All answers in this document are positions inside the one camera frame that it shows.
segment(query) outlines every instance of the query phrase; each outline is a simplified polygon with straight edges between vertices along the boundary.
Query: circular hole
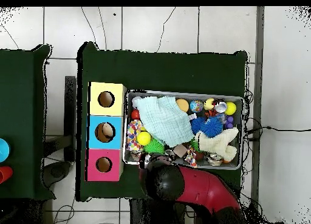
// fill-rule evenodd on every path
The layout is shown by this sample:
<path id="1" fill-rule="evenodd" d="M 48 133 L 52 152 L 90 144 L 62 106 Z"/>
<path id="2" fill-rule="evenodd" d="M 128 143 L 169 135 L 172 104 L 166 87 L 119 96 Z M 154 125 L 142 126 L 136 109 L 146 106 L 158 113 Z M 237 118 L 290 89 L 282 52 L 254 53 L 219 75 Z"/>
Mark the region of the circular hole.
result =
<path id="1" fill-rule="evenodd" d="M 98 103 L 103 107 L 111 107 L 114 104 L 114 95 L 109 91 L 104 91 L 98 96 Z"/>
<path id="2" fill-rule="evenodd" d="M 96 168 L 100 172 L 108 172 L 111 170 L 112 162 L 107 157 L 101 157 L 96 161 Z"/>
<path id="3" fill-rule="evenodd" d="M 115 136 L 115 128 L 108 122 L 100 123 L 96 127 L 95 136 L 103 143 L 110 142 Z"/>

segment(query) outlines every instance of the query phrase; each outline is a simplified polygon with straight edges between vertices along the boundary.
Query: wall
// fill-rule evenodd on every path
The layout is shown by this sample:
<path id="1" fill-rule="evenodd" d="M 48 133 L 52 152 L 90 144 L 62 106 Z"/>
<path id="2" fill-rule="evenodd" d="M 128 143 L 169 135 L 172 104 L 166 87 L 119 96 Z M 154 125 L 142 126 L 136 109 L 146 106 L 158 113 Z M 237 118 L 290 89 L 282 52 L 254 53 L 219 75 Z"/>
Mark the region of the wall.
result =
<path id="1" fill-rule="evenodd" d="M 266 7 L 262 125 L 311 128 L 311 26 L 292 7 Z M 259 202 L 269 220 L 310 224 L 311 132 L 265 130 L 261 137 Z"/>

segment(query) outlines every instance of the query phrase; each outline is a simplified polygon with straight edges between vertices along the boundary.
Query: yellow box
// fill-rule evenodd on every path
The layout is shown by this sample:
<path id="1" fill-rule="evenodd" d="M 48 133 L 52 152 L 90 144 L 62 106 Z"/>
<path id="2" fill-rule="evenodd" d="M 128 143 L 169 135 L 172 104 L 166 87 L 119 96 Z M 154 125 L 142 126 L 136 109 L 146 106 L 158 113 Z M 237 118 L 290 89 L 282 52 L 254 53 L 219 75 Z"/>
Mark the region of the yellow box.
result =
<path id="1" fill-rule="evenodd" d="M 122 84 L 89 82 L 90 114 L 123 116 L 126 88 Z"/>

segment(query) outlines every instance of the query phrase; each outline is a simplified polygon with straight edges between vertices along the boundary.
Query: green table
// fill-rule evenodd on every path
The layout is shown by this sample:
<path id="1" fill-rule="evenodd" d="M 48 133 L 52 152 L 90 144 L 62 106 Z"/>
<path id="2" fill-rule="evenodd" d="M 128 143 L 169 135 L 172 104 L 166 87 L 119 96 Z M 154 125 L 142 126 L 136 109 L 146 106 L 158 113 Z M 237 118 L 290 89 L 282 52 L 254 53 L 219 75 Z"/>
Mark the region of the green table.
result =
<path id="1" fill-rule="evenodd" d="M 247 54 L 218 53 L 177 54 L 131 51 L 101 51 L 92 42 L 78 52 L 78 119 L 76 198 L 142 198 L 138 166 L 125 165 L 119 182 L 86 182 L 87 83 L 89 81 L 122 83 L 127 89 L 207 93 L 244 96 Z M 209 170 L 219 175 L 233 189 L 241 185 L 241 170 Z"/>
<path id="2" fill-rule="evenodd" d="M 0 166 L 13 168 L 13 176 L 0 185 L 0 198 L 53 198 L 41 182 L 43 65 L 49 53 L 49 46 L 32 51 L 0 50 L 0 137 L 11 147 Z"/>

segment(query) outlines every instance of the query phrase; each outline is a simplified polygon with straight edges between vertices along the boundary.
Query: towel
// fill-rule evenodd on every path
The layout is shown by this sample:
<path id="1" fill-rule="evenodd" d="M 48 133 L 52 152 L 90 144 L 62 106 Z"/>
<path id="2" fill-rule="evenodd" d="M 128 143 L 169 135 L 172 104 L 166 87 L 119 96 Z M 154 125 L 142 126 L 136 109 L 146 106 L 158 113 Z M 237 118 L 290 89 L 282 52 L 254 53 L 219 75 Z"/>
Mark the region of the towel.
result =
<path id="1" fill-rule="evenodd" d="M 195 139 L 201 151 L 214 152 L 222 156 L 225 161 L 232 161 L 238 150 L 234 146 L 229 146 L 228 143 L 236 137 L 238 132 L 239 130 L 234 127 L 232 129 L 225 129 L 213 138 L 208 138 L 202 131 L 199 131 Z"/>
<path id="2" fill-rule="evenodd" d="M 179 109 L 175 97 L 137 99 L 140 120 L 156 140 L 173 148 L 193 137 L 188 114 Z"/>

